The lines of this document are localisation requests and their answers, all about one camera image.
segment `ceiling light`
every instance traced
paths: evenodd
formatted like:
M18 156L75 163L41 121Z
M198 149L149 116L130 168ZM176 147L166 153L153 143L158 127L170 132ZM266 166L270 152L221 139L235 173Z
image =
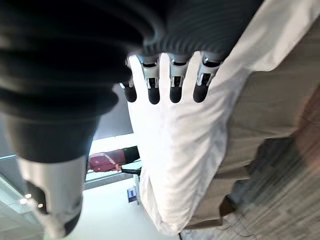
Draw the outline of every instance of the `ceiling light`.
M20 199L20 203L21 203L22 205L25 205L25 204L28 203L28 200L27 200L26 198L22 198L22 199Z

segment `robotic arm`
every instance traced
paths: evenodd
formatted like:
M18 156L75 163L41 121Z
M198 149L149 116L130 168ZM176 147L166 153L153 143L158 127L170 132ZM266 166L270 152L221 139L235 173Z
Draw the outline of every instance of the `robotic arm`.
M137 98L126 58L138 55L152 104L160 100L159 84L171 87L161 97L178 103L190 57L202 51L193 94L202 102L261 3L0 2L0 110L25 197L51 237L68 235L78 222L91 142L100 116L118 100L113 84L122 83L129 102ZM159 79L163 52L170 56L169 82Z

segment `beige trousers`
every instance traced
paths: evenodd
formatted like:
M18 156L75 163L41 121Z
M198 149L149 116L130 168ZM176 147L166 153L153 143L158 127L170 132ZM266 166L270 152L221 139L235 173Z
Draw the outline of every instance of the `beige trousers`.
M248 178L245 166L254 159L259 145L267 138L286 137L297 130L305 105L319 84L318 19L275 70L255 72L248 78L228 122L225 158L186 229L221 223L219 207L234 183Z

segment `wall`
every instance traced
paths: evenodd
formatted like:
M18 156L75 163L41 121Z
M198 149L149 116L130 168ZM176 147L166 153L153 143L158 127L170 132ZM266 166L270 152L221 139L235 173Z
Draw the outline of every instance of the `wall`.
M79 222L64 240L178 240L160 234L137 202L128 203L132 186L131 178L85 190Z

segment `black rubber fingertip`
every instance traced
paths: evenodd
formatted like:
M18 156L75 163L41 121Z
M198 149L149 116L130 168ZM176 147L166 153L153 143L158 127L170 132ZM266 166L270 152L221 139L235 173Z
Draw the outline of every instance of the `black rubber fingertip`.
M129 103L134 103L137 100L137 92L135 86L133 87L126 87L124 89L124 95L126 100Z
M151 88L148 89L148 96L149 96L149 101L153 105L156 105L160 101L160 92L159 88Z
M171 87L170 88L170 100L174 104L180 102L182 96L182 87Z
M193 91L193 100L196 103L201 103L206 99L207 93L208 93L208 88L205 85L198 86L197 84L194 87Z

